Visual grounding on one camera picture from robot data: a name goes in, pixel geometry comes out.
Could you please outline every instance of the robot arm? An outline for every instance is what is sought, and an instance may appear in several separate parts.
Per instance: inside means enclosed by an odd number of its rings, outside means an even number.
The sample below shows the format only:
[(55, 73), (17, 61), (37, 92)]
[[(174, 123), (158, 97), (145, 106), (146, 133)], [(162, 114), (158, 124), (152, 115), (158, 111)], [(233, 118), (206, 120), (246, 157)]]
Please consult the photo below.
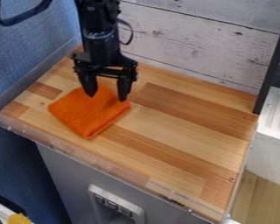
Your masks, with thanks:
[[(137, 80), (137, 63), (121, 54), (118, 24), (130, 25), (118, 19), (119, 0), (74, 0), (79, 20), (84, 52), (72, 56), (74, 71), (89, 96), (94, 96), (97, 76), (117, 79), (118, 98), (125, 101), (133, 81)], [(46, 10), (52, 0), (43, 0), (32, 10), (2, 20), (0, 25), (14, 25)]]

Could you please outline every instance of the folded cloth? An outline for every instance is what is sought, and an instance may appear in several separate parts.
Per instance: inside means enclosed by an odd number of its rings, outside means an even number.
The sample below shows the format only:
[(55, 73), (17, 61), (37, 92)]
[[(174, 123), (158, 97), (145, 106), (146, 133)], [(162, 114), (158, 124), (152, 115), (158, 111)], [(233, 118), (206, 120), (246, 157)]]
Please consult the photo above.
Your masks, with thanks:
[(48, 106), (53, 115), (86, 139), (105, 130), (129, 108), (129, 101), (118, 101), (104, 86), (98, 87), (93, 98), (86, 95), (80, 87)]

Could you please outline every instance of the white panel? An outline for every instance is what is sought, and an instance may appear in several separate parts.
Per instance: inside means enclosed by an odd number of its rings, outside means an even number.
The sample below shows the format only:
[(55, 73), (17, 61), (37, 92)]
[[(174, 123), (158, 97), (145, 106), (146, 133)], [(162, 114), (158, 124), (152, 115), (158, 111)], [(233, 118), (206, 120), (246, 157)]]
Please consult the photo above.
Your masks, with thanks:
[(280, 0), (128, 0), (127, 2), (280, 32)]
[[(278, 36), (175, 12), (122, 3), (135, 30), (125, 52), (258, 90)], [(122, 39), (130, 32), (121, 29)]]
[(269, 91), (252, 146), (246, 169), (280, 185), (280, 88)]

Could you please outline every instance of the wood grain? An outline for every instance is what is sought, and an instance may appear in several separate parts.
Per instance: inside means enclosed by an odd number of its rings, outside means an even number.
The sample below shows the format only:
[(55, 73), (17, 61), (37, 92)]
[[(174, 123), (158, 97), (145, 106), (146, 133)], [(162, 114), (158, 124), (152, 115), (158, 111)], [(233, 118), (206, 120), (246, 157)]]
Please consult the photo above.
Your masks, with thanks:
[[(42, 133), (40, 139), (66, 154), (220, 221), (256, 126), (256, 97), (140, 65), (131, 111), (88, 141), (47, 111), (80, 86), (72, 67), (64, 58), (4, 111), (14, 111), (17, 122), (36, 130), (28, 134), (39, 139)], [(99, 82), (116, 91), (114, 80)], [(26, 110), (13, 110), (16, 105)]]
[(241, 184), (234, 200), (231, 211), (232, 219), (239, 221), (241, 224), (247, 223), (250, 212), (250, 205), (256, 192), (257, 176), (249, 171), (243, 173)]
[(158, 7), (269, 32), (280, 32), (280, 0), (274, 3), (270, 0), (125, 0), (125, 2)]
[(280, 224), (280, 185), (245, 171), (231, 217), (241, 224)]
[[(269, 32), (133, 3), (122, 3), (121, 17), (135, 30), (133, 42), (122, 47), (125, 52), (256, 90), (278, 39)], [(130, 35), (121, 33), (122, 39)]]
[(35, 81), (32, 85), (30, 85), (27, 88), (27, 91), (44, 96), (49, 100), (55, 99), (62, 92), (62, 90), (59, 90), (55, 87), (47, 86), (46, 84), (38, 81)]
[(8, 104), (7, 107), (4, 107), (1, 111), (0, 114), (4, 116), (8, 116), (10, 118), (19, 118), (29, 107), (25, 106), (24, 104), (17, 102), (17, 101), (12, 101), (11, 103)]

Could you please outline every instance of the wooden wall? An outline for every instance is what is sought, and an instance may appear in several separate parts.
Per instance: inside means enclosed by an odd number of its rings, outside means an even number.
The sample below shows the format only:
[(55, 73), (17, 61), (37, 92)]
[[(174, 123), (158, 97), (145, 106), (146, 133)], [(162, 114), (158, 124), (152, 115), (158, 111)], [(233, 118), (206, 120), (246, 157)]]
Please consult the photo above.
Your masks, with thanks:
[[(126, 0), (141, 62), (257, 94), (280, 32), (280, 0)], [(121, 28), (122, 39), (130, 32)]]

